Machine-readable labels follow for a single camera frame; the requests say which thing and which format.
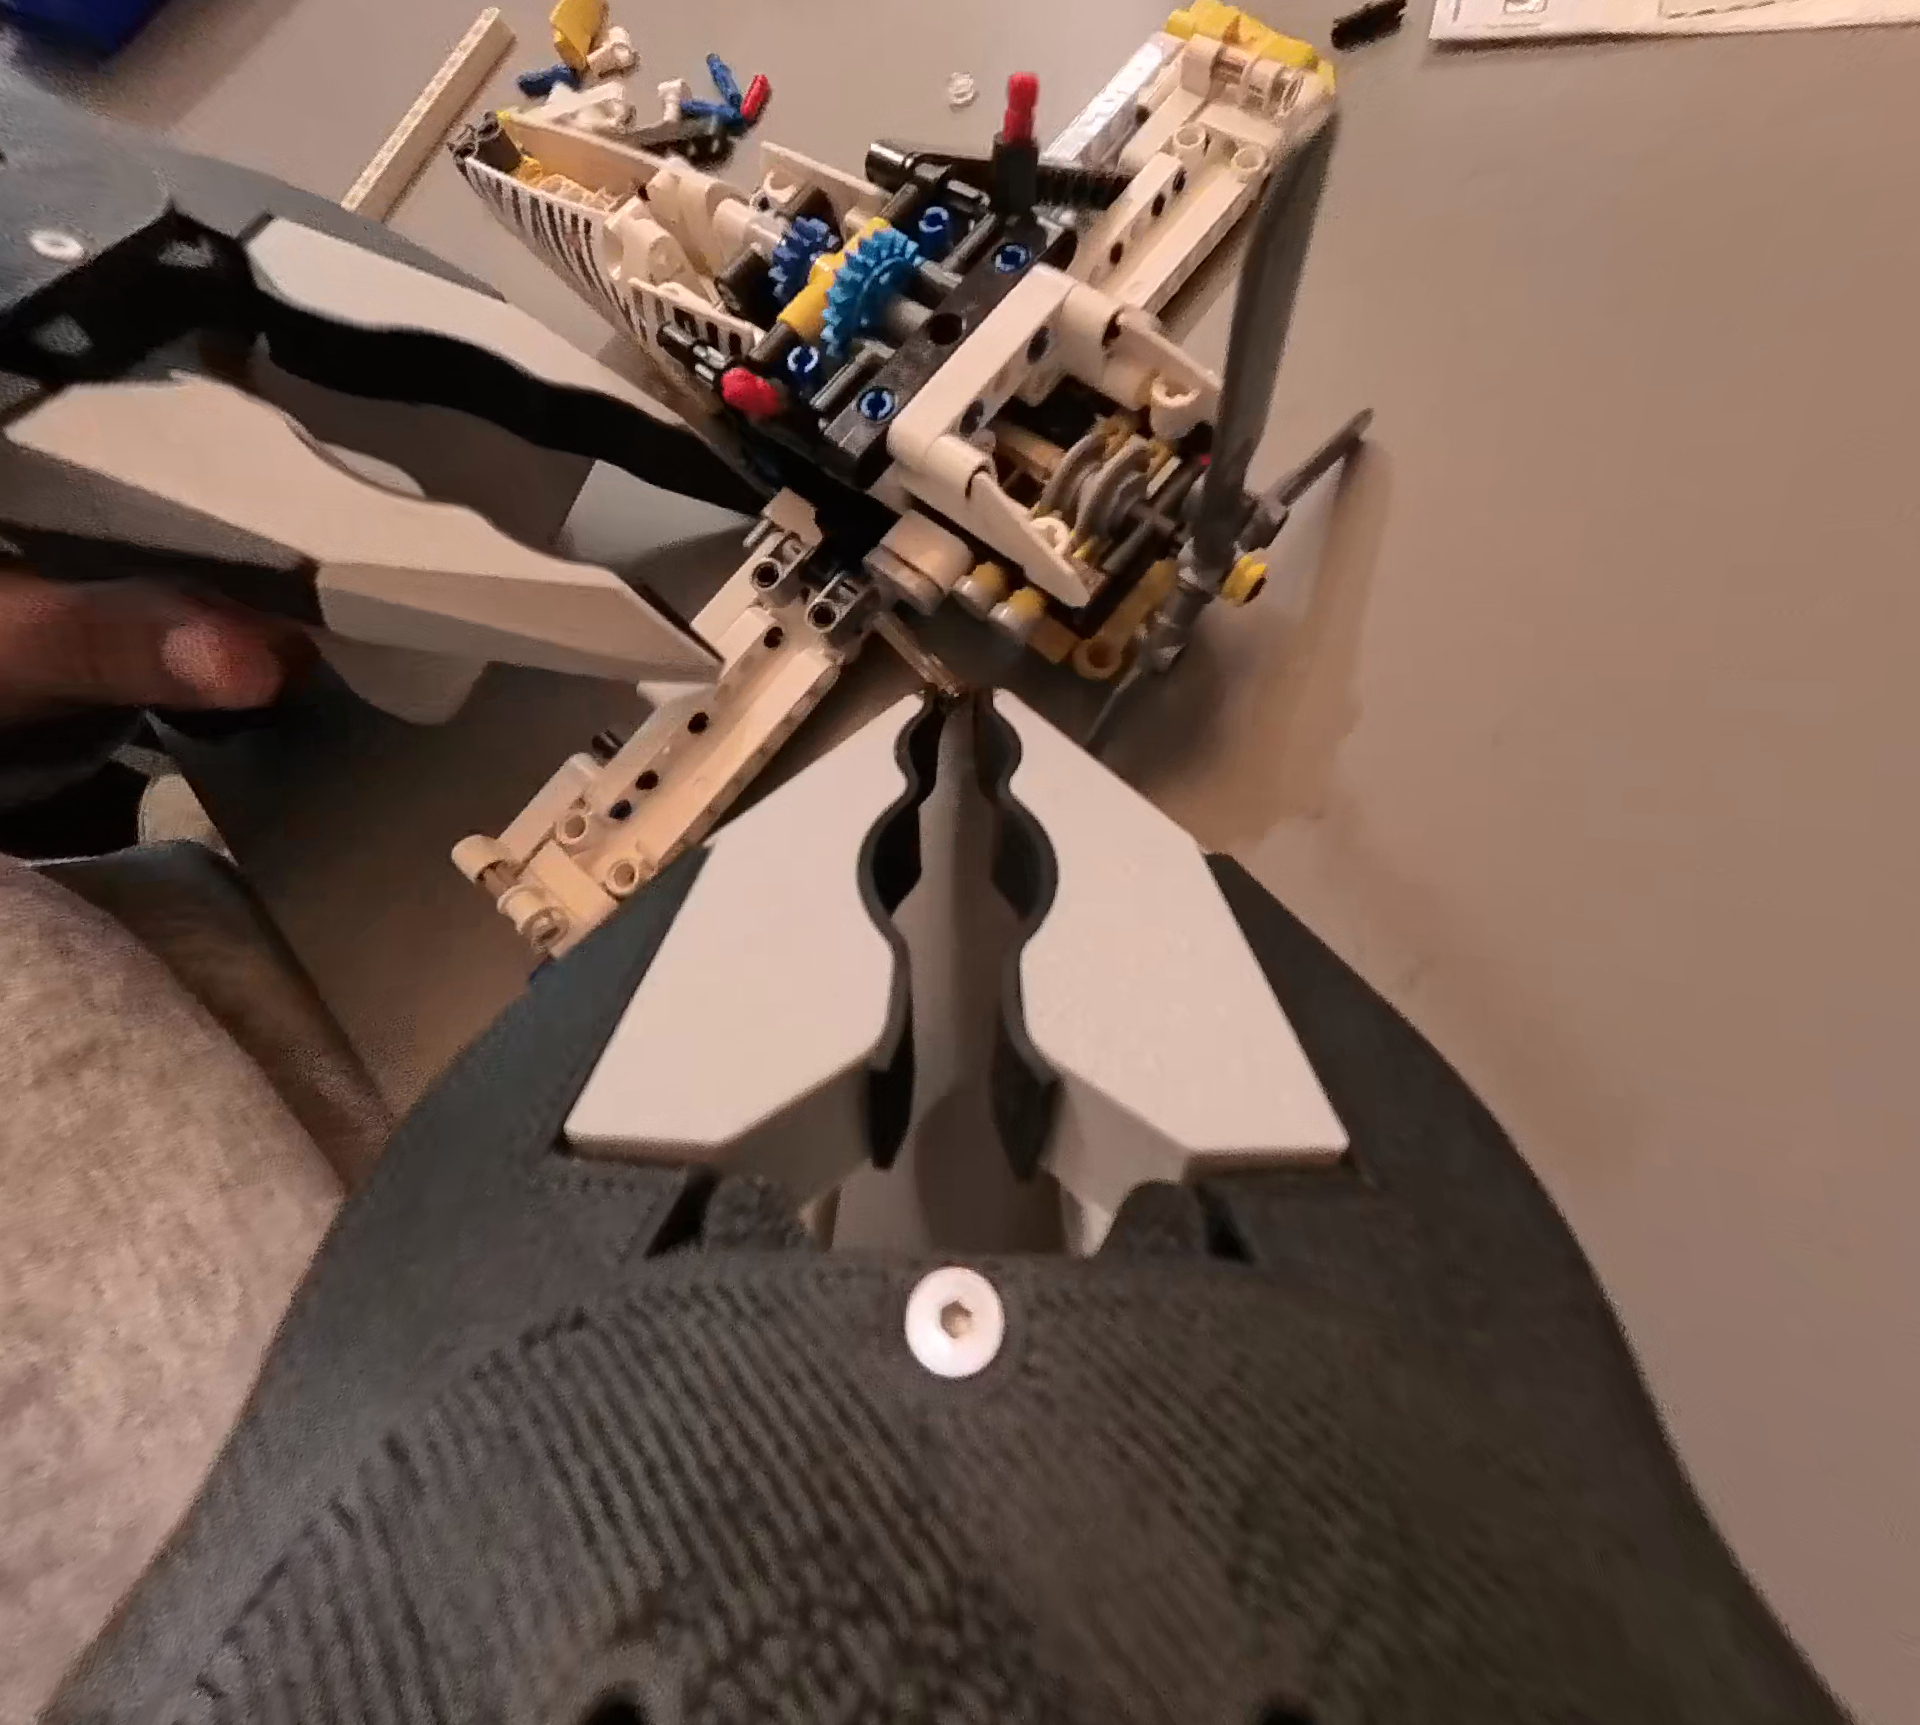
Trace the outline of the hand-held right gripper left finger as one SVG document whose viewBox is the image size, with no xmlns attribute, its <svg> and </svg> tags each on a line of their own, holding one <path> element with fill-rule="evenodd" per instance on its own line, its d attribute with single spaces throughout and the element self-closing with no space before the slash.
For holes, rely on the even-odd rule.
<svg viewBox="0 0 1920 1725">
<path fill-rule="evenodd" d="M 567 1145 L 827 1197 L 903 1159 L 918 1090 L 893 928 L 926 878 L 938 697 L 893 704 L 699 850 Z"/>
</svg>

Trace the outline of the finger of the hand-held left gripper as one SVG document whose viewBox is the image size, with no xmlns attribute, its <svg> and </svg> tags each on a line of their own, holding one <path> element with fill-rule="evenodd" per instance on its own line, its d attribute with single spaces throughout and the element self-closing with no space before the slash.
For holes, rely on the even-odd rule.
<svg viewBox="0 0 1920 1725">
<path fill-rule="evenodd" d="M 6 535 L 287 616 L 345 689 L 401 723 L 447 723 L 485 669 L 628 689 L 722 680 L 708 638 L 609 565 L 518 542 L 192 371 L 75 387 L 12 412 Z"/>
<path fill-rule="evenodd" d="M 484 418 L 726 514 L 772 502 L 753 468 L 510 298 L 279 218 L 246 238 L 246 259 L 271 366 L 319 390 Z"/>
</svg>

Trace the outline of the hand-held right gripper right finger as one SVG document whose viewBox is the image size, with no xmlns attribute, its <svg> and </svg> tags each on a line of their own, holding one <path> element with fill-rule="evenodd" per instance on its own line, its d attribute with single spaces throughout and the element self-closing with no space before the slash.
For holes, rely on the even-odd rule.
<svg viewBox="0 0 1920 1725">
<path fill-rule="evenodd" d="M 976 704 L 976 763 L 1012 913 L 989 1127 L 1064 1240 L 1107 1240 L 1149 1180 L 1342 1164 L 1349 1127 L 1209 850 L 1012 689 Z"/>
</svg>

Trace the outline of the tan lego axle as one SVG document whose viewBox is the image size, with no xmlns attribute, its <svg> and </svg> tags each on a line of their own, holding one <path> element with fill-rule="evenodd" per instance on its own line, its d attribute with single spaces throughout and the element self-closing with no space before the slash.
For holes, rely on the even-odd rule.
<svg viewBox="0 0 1920 1725">
<path fill-rule="evenodd" d="M 881 609 L 874 635 L 891 658 L 903 658 L 903 669 L 918 680 L 918 689 L 938 709 L 967 709 L 976 686 L 965 672 L 952 672 L 952 660 L 938 660 L 905 624 L 903 609 Z"/>
</svg>

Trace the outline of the zebra striped lego plane model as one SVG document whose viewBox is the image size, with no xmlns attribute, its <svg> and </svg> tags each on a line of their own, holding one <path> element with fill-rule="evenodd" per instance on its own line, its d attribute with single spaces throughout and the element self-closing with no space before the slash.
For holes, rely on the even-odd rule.
<svg viewBox="0 0 1920 1725">
<path fill-rule="evenodd" d="M 762 148 L 731 187 L 620 137 L 609 88 L 447 143 L 493 219 L 772 489 L 692 624 L 722 680 L 455 850 L 532 955 L 702 843 L 881 609 L 958 607 L 1123 704 L 1209 607 L 1262 592 L 1262 548 L 1372 427 L 1246 489 L 1332 117 L 1321 48 L 1189 0 L 1050 148 L 1029 72 L 989 152 L 874 143 L 861 177 Z"/>
</svg>

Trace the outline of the long tan lego beam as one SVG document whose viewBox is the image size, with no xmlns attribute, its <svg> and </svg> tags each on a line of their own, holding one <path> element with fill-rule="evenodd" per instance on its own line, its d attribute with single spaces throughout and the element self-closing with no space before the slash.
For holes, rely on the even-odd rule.
<svg viewBox="0 0 1920 1725">
<path fill-rule="evenodd" d="M 345 187 L 340 212 L 363 219 L 392 219 L 392 212 L 412 190 L 426 166 L 470 117 L 470 109 L 484 100 L 510 48 L 518 48 L 518 31 L 503 24 L 501 6 L 485 6 L 463 31 L 463 38 L 441 59 L 441 68 L 412 94 L 412 109 L 397 117 L 397 128 L 381 143 L 381 152 L 363 166 L 363 177 Z"/>
</svg>

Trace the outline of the person's left hand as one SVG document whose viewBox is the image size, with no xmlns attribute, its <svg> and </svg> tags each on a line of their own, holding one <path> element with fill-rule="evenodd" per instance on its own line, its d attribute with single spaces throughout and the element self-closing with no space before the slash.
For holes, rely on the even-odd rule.
<svg viewBox="0 0 1920 1725">
<path fill-rule="evenodd" d="M 220 601 L 145 585 L 0 580 L 0 720 L 254 711 L 311 660 L 311 638 Z"/>
</svg>

